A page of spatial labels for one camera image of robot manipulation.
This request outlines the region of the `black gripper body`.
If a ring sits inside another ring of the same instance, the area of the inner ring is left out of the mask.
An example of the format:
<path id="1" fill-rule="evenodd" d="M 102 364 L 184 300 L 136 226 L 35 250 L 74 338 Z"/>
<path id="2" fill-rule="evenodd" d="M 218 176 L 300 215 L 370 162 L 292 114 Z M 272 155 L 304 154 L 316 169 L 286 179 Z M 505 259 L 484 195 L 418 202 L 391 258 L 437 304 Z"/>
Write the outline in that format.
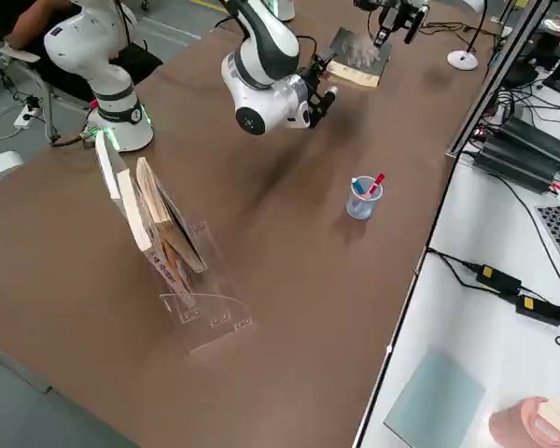
<path id="1" fill-rule="evenodd" d="M 428 1 L 423 0 L 381 0 L 377 2 L 377 6 L 380 9 L 395 8 L 399 9 L 411 9 L 411 10 L 429 10 L 430 4 Z"/>
<path id="2" fill-rule="evenodd" d="M 318 70 L 316 64 L 310 64 L 305 69 L 305 83 L 308 90 L 308 106 L 309 106 L 309 118 L 310 118 L 310 128 L 314 128 L 322 118 L 325 116 L 324 110 L 324 100 L 323 97 L 318 94 L 318 86 L 320 84 L 321 72 Z"/>

